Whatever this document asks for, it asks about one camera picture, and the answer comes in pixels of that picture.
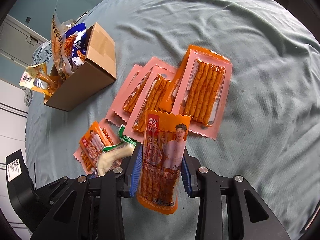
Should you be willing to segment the green white snack packet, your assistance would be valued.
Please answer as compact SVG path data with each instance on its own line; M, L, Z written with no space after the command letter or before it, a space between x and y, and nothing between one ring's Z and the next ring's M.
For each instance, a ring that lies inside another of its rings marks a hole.
M121 125L118 130L120 143L113 146L105 146L102 154L97 158L96 174L99 177L114 169L118 160L130 157L133 154L137 142L123 135L125 128L125 125Z

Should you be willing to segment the small orange sausage packet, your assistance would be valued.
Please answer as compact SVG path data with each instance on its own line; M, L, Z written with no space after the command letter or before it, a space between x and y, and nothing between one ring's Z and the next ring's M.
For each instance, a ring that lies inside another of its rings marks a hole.
M105 146L112 146L114 142L106 127L101 127L97 121L93 122L88 131L79 141L81 147L81 158L87 171L96 168L97 158L102 154Z

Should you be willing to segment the long orange spicy strip packet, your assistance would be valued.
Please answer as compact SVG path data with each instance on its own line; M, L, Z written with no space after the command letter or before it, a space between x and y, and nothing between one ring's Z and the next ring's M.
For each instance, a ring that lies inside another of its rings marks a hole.
M147 110L143 157L137 190L139 203L170 215L177 210L177 192L191 117Z

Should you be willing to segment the pink orange spicy stick packet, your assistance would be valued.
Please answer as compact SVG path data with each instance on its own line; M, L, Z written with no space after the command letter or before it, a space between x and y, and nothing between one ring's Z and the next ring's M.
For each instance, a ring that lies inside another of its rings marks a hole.
M227 101L233 65L207 48L189 45L159 108L191 117L189 131L216 139Z

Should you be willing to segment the yellow chicken feet snack bag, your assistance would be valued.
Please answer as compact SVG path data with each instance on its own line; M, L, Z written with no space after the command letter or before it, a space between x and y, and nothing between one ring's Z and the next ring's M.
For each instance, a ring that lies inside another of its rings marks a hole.
M47 73L46 63L27 67L20 79L20 86L42 93L47 97L51 97L61 84L62 80L59 76Z

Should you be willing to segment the light blue bed sheet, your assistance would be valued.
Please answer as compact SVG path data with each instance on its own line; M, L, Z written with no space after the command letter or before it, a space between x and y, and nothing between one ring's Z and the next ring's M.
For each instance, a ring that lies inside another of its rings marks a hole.
M199 199L181 178L187 151L217 191L240 175L269 206L280 233L299 239L319 202L319 43L274 0L104 0L52 53L79 61L114 49L116 79L71 111L34 93L26 163L36 187L84 174L112 174L98 122L120 121L143 148L135 192L122 205L127 239L194 239Z

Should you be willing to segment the brown cardboard box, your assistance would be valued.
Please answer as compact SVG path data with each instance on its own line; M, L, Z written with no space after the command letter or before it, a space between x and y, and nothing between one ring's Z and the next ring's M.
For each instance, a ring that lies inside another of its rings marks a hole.
M115 42L99 24L87 31L85 62L51 96L45 96L46 106L71 111L103 88L114 83L116 73Z

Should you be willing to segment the blue white snack bag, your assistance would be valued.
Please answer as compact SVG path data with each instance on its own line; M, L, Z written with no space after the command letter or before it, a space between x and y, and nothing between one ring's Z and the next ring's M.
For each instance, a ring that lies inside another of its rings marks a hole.
M86 58L86 38L87 28L85 23L79 23L64 35L64 41L61 49L63 59L63 72L71 76L82 64Z

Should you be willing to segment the crumpled blue grey blanket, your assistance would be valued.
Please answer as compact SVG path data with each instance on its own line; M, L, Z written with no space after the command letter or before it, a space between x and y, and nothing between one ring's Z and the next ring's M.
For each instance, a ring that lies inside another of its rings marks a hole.
M32 65L39 63L48 64L49 60L52 59L52 43L51 41L44 42L41 44L32 55ZM23 87L24 91L24 104L29 107L33 99L33 91L29 88Z

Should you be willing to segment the grey white door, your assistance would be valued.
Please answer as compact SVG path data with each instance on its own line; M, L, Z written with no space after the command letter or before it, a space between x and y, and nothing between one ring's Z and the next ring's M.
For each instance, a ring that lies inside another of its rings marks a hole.
M24 68L31 66L35 49L48 41L10 15L1 24L0 38L1 55Z

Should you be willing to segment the large clear red snack bag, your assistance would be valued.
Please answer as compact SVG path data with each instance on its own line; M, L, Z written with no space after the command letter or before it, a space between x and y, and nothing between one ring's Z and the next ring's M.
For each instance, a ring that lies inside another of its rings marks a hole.
M70 19L61 23L57 17L56 9L57 6L55 6L55 10L52 16L50 32L52 56L53 63L58 72L58 75L61 77L62 81L65 81L66 75L63 73L63 66L65 65L65 63L62 58L62 47L66 39L66 32L74 26L74 21L73 19Z

